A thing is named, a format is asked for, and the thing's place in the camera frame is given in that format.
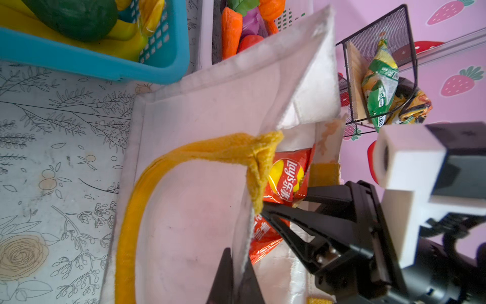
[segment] strawberry pattern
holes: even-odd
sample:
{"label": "strawberry pattern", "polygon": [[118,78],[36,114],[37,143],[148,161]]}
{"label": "strawberry pattern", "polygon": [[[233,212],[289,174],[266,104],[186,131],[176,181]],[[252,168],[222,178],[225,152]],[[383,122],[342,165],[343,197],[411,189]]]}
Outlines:
{"label": "strawberry pattern", "polygon": [[451,76],[446,80],[440,94],[450,97],[467,92],[474,87],[475,81],[483,78],[483,73],[481,67],[471,66],[467,70],[461,70],[459,75]]}
{"label": "strawberry pattern", "polygon": [[462,10],[466,6],[470,6],[474,4],[474,0],[457,0],[447,2],[446,4],[442,5],[433,15],[430,17],[429,21],[427,21],[428,25],[434,25],[449,18],[454,17],[455,15],[462,12]]}

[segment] carrot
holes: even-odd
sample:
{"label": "carrot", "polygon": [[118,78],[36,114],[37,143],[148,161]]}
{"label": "carrot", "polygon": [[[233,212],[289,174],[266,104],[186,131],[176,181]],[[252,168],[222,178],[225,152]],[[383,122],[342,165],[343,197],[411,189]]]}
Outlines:
{"label": "carrot", "polygon": [[278,34],[278,28],[275,21],[265,21],[265,28],[267,29],[268,35]]}
{"label": "carrot", "polygon": [[248,35],[245,38],[243,38],[242,41],[240,42],[240,48],[238,49],[238,52],[242,52],[247,48],[251,47],[252,45],[257,44],[264,40],[265,39],[262,36]]}
{"label": "carrot", "polygon": [[221,34],[223,38],[223,60],[236,55],[243,31],[243,16],[225,7],[221,15]]}
{"label": "carrot", "polygon": [[263,20],[273,21],[283,14],[285,0],[260,0],[258,9]]}

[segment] green vegetable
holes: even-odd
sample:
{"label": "green vegetable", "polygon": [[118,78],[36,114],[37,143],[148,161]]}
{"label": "green vegetable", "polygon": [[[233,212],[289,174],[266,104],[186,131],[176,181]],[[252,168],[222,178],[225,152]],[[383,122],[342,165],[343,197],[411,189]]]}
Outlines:
{"label": "green vegetable", "polygon": [[228,0],[228,7],[233,11],[240,13],[243,17],[246,12],[259,6],[260,0]]}
{"label": "green vegetable", "polygon": [[76,40],[96,41],[115,26],[115,0],[22,0],[45,25]]}

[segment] black mesh basket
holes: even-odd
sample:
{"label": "black mesh basket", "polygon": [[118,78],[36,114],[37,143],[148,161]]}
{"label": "black mesh basket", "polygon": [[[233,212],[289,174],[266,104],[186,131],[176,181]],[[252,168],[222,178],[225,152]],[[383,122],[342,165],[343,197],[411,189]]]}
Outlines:
{"label": "black mesh basket", "polygon": [[[412,37],[412,29],[410,27],[410,20],[408,17],[407,5],[403,4],[375,22],[369,24],[360,31],[354,33],[348,38],[336,44],[339,46],[342,44],[344,51],[344,59],[346,63],[346,77],[339,75],[339,90],[341,93],[341,103],[342,105],[347,105],[347,110],[349,117],[347,119],[347,127],[345,129],[344,137],[353,136],[358,134],[358,126],[366,128],[362,129],[360,134],[366,134],[371,132],[376,132],[375,128],[363,124],[371,118],[388,115],[393,111],[386,114],[369,116],[368,112],[366,118],[357,119],[355,117],[355,112],[353,111],[353,100],[352,100],[352,81],[350,79],[350,70],[348,64],[348,45],[352,43],[354,48],[356,48],[361,57],[366,61],[366,66],[369,66],[373,57],[375,56],[376,48],[378,42],[381,39],[387,40],[388,50],[393,56],[393,59],[397,63],[398,67],[403,66],[407,63],[412,63],[414,71],[414,92],[417,89],[417,54],[415,53],[414,39]],[[407,100],[405,104],[411,102],[412,96]]]}

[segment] white tote bag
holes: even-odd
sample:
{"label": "white tote bag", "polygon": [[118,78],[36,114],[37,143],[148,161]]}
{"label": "white tote bag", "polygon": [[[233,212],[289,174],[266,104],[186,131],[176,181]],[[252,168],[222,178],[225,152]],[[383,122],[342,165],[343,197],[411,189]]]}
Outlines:
{"label": "white tote bag", "polygon": [[[102,303],[114,302],[126,204],[154,159],[196,141],[236,132],[258,135],[339,114],[333,16],[327,7],[207,70],[137,96]],[[291,135],[279,150],[286,144],[288,149],[299,146],[299,138],[314,138],[285,133]],[[254,216],[245,173],[240,165],[190,161],[162,178],[134,244],[138,304],[204,303],[226,247],[232,248],[235,286],[239,284]]]}

